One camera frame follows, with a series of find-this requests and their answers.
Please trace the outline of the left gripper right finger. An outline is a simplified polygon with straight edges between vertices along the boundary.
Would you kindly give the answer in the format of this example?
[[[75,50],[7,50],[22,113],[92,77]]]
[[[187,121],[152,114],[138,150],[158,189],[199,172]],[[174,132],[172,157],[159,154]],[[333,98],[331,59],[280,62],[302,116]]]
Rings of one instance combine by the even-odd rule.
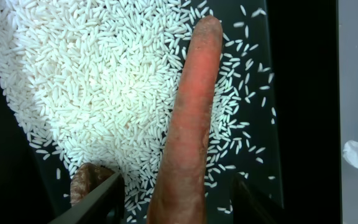
[[[283,208],[264,195],[240,174],[231,180],[233,224],[280,224]]]

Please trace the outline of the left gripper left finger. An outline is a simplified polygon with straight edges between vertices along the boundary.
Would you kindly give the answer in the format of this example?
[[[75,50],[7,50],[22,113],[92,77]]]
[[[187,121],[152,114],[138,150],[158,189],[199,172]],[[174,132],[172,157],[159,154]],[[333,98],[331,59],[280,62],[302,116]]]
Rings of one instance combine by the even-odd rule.
[[[114,174],[48,224],[120,223],[125,213],[124,198],[124,179]]]

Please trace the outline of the brown food scrap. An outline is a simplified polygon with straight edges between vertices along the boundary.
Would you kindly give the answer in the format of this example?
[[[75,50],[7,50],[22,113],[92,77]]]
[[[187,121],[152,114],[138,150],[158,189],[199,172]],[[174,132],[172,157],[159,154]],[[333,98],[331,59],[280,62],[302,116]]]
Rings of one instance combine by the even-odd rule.
[[[90,162],[84,163],[73,176],[70,184],[70,203],[75,206],[91,191],[110,178],[114,171]]]

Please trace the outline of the orange carrot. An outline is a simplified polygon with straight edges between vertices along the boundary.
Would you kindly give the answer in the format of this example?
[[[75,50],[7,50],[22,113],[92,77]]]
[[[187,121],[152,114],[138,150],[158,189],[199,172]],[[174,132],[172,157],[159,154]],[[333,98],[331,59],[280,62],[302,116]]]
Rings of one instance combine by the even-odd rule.
[[[206,223],[204,173],[223,28],[200,19],[180,78],[147,223]]]

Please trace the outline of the white rice pile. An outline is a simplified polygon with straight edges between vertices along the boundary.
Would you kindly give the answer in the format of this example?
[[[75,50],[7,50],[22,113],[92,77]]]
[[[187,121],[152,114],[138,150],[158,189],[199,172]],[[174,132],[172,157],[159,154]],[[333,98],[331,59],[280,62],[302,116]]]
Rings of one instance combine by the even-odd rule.
[[[282,202],[265,1],[0,1],[0,89],[52,180],[90,162],[122,175],[124,223],[145,223],[196,23],[223,49],[206,158],[210,223],[232,176]]]

